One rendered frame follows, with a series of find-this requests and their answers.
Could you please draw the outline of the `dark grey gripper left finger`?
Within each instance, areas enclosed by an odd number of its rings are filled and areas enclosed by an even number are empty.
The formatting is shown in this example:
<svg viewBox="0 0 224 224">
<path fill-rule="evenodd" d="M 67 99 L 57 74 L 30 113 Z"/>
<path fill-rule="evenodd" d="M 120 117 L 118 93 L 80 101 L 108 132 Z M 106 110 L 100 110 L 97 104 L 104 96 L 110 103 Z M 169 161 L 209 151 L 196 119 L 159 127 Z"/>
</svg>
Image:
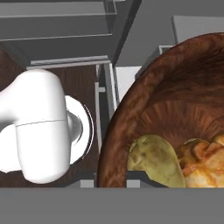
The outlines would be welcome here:
<svg viewBox="0 0 224 224">
<path fill-rule="evenodd" d="M 74 188 L 94 188 L 95 173 L 90 171 L 79 172 L 72 178 L 67 186 Z"/>
</svg>

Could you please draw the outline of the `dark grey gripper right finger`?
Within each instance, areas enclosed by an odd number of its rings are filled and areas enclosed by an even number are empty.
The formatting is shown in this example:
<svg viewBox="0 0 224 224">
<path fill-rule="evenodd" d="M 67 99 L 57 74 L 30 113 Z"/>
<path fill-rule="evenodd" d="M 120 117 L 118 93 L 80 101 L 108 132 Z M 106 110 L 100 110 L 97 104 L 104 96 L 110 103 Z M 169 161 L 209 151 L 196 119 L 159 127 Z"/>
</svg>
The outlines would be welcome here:
<svg viewBox="0 0 224 224">
<path fill-rule="evenodd" d="M 143 187 L 165 187 L 158 182 L 151 180 L 145 171 L 128 171 L 126 173 L 127 188 L 143 188 Z"/>
</svg>

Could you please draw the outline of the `brown wooden bowl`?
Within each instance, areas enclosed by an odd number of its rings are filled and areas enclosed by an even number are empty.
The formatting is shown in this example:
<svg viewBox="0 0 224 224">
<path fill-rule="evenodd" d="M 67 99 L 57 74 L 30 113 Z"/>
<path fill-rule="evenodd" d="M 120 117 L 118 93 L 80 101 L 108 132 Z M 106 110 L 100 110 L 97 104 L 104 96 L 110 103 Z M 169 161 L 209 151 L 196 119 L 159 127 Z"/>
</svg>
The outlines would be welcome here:
<svg viewBox="0 0 224 224">
<path fill-rule="evenodd" d="M 147 133 L 173 147 L 224 134 L 224 32 L 177 44 L 140 73 L 108 125 L 97 186 L 126 186 L 130 146 Z"/>
</svg>

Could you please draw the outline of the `yellow-green potato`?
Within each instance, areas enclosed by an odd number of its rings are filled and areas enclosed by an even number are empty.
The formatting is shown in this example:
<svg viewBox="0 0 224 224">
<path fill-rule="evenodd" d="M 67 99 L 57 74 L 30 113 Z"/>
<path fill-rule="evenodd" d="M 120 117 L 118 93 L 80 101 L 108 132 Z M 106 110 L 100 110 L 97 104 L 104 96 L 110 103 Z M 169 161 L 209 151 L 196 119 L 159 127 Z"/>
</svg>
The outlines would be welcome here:
<svg viewBox="0 0 224 224">
<path fill-rule="evenodd" d="M 127 170 L 144 171 L 149 179 L 170 188 L 186 187 L 175 150 L 161 136 L 135 139 L 129 149 Z"/>
</svg>

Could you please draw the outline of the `orange chicken drumstick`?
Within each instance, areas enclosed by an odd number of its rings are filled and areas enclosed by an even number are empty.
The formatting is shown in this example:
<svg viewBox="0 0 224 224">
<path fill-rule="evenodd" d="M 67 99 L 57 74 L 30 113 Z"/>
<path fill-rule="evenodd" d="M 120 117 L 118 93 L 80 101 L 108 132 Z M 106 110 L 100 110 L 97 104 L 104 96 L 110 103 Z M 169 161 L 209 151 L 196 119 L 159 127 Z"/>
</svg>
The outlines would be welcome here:
<svg viewBox="0 0 224 224">
<path fill-rule="evenodd" d="M 211 142 L 189 139 L 177 148 L 178 161 L 189 188 L 224 188 L 224 134 Z"/>
</svg>

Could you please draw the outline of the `grey fridge door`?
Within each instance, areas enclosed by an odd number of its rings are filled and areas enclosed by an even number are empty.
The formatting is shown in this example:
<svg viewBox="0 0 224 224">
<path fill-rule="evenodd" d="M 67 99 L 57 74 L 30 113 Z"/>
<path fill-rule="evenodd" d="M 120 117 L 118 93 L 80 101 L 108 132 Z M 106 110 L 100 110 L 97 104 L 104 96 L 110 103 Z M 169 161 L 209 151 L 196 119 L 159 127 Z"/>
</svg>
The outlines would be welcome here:
<svg viewBox="0 0 224 224">
<path fill-rule="evenodd" d="M 160 46 L 211 32 L 224 32 L 224 0 L 143 0 L 115 65 L 118 98 Z"/>
</svg>

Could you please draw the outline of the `white round disc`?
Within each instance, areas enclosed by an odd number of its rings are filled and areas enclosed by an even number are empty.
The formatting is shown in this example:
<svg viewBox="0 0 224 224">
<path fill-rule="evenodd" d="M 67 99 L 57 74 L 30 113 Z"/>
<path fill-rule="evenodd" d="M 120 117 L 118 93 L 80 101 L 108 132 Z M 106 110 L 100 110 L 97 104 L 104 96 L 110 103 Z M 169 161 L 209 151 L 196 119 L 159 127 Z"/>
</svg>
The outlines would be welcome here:
<svg viewBox="0 0 224 224">
<path fill-rule="evenodd" d="M 94 122 L 88 107 L 66 95 L 66 112 L 71 136 L 70 164 L 77 164 L 90 151 L 94 139 Z"/>
</svg>

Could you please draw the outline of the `white rounded column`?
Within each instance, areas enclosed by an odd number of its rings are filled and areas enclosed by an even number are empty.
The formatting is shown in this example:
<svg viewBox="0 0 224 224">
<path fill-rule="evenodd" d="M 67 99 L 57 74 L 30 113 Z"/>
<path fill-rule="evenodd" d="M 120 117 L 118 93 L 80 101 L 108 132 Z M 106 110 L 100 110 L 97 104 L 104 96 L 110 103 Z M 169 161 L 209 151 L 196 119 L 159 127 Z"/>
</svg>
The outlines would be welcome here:
<svg viewBox="0 0 224 224">
<path fill-rule="evenodd" d="M 25 71 L 0 92 L 0 130 L 11 124 L 26 180 L 47 184 L 67 172 L 71 140 L 65 94 L 55 74 Z"/>
</svg>

